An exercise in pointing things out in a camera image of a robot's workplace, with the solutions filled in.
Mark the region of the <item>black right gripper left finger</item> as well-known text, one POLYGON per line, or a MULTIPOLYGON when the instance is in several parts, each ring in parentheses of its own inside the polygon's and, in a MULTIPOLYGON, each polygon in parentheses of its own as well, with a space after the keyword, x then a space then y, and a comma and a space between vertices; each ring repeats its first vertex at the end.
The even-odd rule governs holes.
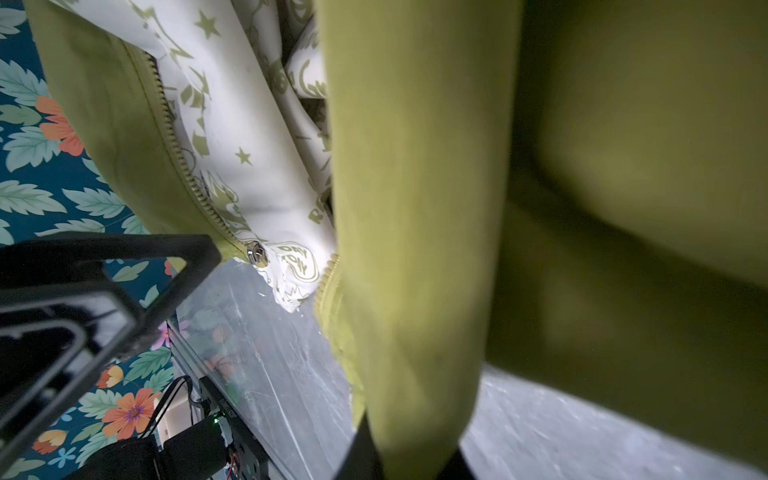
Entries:
POLYGON ((1 249, 1 471, 99 379, 117 357, 155 340, 157 327, 220 264, 207 235, 61 233, 1 249), (185 262, 142 306, 104 264, 185 262))

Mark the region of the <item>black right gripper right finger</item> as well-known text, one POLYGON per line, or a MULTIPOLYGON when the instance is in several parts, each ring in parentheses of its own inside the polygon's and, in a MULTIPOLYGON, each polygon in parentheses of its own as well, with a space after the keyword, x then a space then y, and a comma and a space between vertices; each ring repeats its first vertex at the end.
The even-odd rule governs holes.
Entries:
MULTIPOLYGON (((384 467, 380 454, 374 444, 371 429, 364 414, 358 425, 357 433, 337 470, 334 479, 375 479, 385 478, 384 467)), ((475 480, 476 476, 470 468, 460 448, 457 448, 446 465, 438 472, 438 480, 475 480)))

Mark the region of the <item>green jacket with printed lining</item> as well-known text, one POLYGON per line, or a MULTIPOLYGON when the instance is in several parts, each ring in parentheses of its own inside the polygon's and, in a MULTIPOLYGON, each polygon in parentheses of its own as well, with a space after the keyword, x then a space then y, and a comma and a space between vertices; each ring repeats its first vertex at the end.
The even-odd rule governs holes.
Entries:
POLYGON ((446 465, 485 364, 766 467, 765 2, 25 10, 149 232, 314 298, 388 478, 446 465))

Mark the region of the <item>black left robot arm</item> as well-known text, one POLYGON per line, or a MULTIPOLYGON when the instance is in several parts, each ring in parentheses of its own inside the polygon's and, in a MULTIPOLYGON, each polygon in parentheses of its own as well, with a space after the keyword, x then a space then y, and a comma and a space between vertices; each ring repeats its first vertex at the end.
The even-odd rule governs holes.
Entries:
POLYGON ((205 417, 162 444, 148 437, 108 445, 70 479, 285 479, 221 390, 199 379, 205 417))

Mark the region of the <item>silver zipper slider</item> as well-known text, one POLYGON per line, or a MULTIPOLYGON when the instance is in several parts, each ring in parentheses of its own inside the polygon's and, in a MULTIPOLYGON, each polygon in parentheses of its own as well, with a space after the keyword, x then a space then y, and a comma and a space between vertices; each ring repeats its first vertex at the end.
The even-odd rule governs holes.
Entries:
POLYGON ((266 268, 268 266, 268 257, 263 245, 258 241, 252 241, 246 244, 246 255, 248 261, 256 268, 266 268))

